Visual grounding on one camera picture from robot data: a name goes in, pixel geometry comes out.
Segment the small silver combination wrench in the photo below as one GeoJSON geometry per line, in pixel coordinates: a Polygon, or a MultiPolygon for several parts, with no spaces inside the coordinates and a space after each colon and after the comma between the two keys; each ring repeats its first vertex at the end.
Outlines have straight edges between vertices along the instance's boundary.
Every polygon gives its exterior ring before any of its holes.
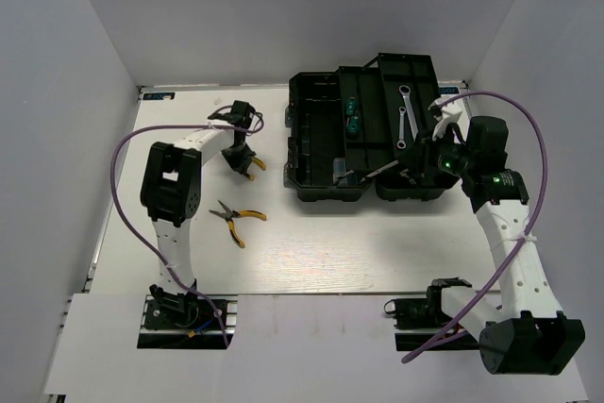
{"type": "Polygon", "coordinates": [[[398,108],[398,134],[397,134],[397,143],[396,143],[396,147],[399,150],[404,150],[407,148],[406,132],[405,132],[406,114],[407,114],[406,108],[404,106],[400,106],[398,108]]]}

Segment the large silver ratchet wrench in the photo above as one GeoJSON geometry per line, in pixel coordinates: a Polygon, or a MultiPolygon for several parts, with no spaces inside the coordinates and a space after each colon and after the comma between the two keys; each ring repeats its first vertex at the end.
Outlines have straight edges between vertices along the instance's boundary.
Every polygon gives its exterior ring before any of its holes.
{"type": "Polygon", "coordinates": [[[410,123],[411,135],[412,138],[415,140],[418,133],[418,126],[411,102],[411,88],[407,85],[401,85],[398,90],[403,97],[405,108],[407,110],[407,117],[410,123]]]}

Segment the black plastic toolbox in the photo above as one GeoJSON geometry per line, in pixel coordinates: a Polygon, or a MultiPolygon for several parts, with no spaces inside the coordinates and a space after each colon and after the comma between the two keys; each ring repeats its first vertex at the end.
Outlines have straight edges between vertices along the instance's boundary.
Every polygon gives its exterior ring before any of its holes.
{"type": "Polygon", "coordinates": [[[428,107],[440,87],[428,55],[380,53],[362,66],[340,66],[332,72],[301,72],[289,81],[285,125],[290,130],[284,184],[304,202],[356,202],[370,188],[382,200],[439,198],[451,186],[397,186],[395,166],[414,141],[406,114],[407,148],[396,147],[398,108],[404,100],[398,88],[411,88],[418,133],[436,120],[428,107]],[[361,120],[356,138],[346,134],[345,103],[359,100],[361,120]],[[333,185],[333,160],[345,158],[345,178],[333,185]]]}

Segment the green stubby screwdriver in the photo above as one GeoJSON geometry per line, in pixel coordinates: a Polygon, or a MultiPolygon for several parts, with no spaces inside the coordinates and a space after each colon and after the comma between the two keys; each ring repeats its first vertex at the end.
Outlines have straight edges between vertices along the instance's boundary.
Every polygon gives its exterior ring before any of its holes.
{"type": "Polygon", "coordinates": [[[345,115],[347,117],[356,116],[358,113],[358,110],[359,110],[359,100],[354,96],[349,97],[345,103],[345,115]]]}
{"type": "Polygon", "coordinates": [[[346,122],[346,134],[348,137],[356,138],[359,136],[361,130],[361,120],[357,115],[352,115],[347,118],[346,122]]]}

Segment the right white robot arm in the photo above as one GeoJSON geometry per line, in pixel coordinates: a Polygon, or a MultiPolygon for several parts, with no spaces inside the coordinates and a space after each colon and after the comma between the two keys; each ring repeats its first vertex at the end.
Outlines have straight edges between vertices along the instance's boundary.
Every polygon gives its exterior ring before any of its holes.
{"type": "Polygon", "coordinates": [[[460,326],[477,340],[489,373],[557,376],[584,342],[585,331],[580,320],[566,317],[547,282],[531,233],[541,205],[529,205],[524,179],[506,166],[504,120],[472,118],[463,143],[454,141],[458,131],[455,115],[438,119],[428,162],[461,179],[495,273],[478,292],[467,283],[433,282],[426,313],[441,328],[402,361],[446,343],[445,333],[460,326]]]}

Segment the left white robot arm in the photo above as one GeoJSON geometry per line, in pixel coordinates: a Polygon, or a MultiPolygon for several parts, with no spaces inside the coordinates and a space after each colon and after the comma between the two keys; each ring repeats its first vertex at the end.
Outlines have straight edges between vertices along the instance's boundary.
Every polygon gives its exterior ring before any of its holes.
{"type": "Polygon", "coordinates": [[[159,280],[154,291],[176,294],[167,315],[178,326],[193,324],[199,303],[187,294],[197,291],[191,262],[191,221],[202,198],[202,169],[222,156],[233,172],[252,181],[252,165],[264,171],[246,139],[264,125],[251,104],[236,100],[213,112],[208,122],[175,142],[153,143],[143,174],[141,203],[152,222],[159,252],[159,280]]]}

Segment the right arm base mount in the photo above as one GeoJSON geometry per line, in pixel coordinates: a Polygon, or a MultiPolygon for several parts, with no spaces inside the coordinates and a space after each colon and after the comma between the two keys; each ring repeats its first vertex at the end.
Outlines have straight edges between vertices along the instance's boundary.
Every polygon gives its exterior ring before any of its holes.
{"type": "MultiPolygon", "coordinates": [[[[394,320],[394,341],[397,352],[413,351],[449,321],[446,315],[430,315],[427,311],[427,302],[425,298],[412,297],[390,299],[384,304],[384,315],[394,320]]],[[[430,352],[478,350],[478,342],[469,334],[461,336],[462,332],[461,327],[450,329],[445,336],[459,335],[459,338],[434,346],[430,352]]]]}

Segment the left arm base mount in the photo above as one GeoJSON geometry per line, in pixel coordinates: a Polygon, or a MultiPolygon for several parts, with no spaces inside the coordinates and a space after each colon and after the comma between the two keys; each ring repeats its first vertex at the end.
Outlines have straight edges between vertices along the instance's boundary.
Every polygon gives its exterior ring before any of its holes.
{"type": "Polygon", "coordinates": [[[180,306],[162,303],[150,295],[143,306],[138,334],[140,350],[226,350],[218,318],[204,299],[180,306]]]}

